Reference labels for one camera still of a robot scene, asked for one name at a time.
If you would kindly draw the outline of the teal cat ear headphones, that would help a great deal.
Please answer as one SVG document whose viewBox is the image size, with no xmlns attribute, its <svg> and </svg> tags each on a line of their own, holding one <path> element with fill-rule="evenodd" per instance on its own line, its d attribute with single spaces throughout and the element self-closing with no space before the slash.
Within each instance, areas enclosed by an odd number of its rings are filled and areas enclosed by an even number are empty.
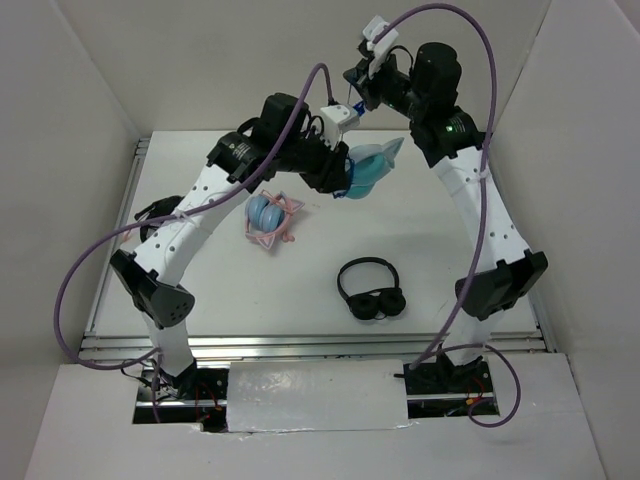
<svg viewBox="0 0 640 480">
<path fill-rule="evenodd" d="M 352 147 L 348 153 L 349 188 L 344 196 L 359 200 L 371 193 L 374 186 L 395 168 L 395 159 L 404 143 L 395 138 L 384 144 L 364 144 Z"/>
</svg>

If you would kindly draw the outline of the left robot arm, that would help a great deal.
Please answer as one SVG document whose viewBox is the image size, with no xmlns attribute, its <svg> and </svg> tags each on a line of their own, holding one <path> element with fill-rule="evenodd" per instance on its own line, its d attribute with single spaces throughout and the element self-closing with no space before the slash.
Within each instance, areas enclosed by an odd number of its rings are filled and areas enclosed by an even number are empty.
<svg viewBox="0 0 640 480">
<path fill-rule="evenodd" d="M 313 129 L 317 119 L 319 129 Z M 160 385 L 170 396 L 189 396 L 197 363 L 188 343 L 186 318 L 194 296 L 180 281 L 216 226 L 244 197 L 279 172 L 296 173 L 321 194 L 347 190 L 348 147 L 342 135 L 357 126 L 350 106 L 331 101 L 314 117 L 294 96 L 269 96 L 259 116 L 223 135 L 170 219 L 133 251 L 117 250 L 111 267 L 142 312 L 153 346 Z"/>
</svg>

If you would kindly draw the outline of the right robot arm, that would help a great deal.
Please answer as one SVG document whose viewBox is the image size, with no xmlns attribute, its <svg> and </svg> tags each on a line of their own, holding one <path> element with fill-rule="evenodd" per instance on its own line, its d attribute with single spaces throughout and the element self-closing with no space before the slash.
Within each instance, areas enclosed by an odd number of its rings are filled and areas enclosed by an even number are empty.
<svg viewBox="0 0 640 480">
<path fill-rule="evenodd" d="M 345 80 L 372 111 L 385 105 L 406 117 L 410 135 L 428 167 L 444 185 L 474 242 L 472 266 L 455 284 L 455 318 L 429 346 L 435 378 L 454 392 L 476 372 L 485 345 L 506 311 L 527 296 L 548 267 L 518 232 L 493 180 L 485 139 L 457 104 L 462 74 L 456 51 L 443 43 L 420 46 L 408 72 L 395 48 L 377 54 L 371 42 L 358 47 L 362 60 Z"/>
</svg>

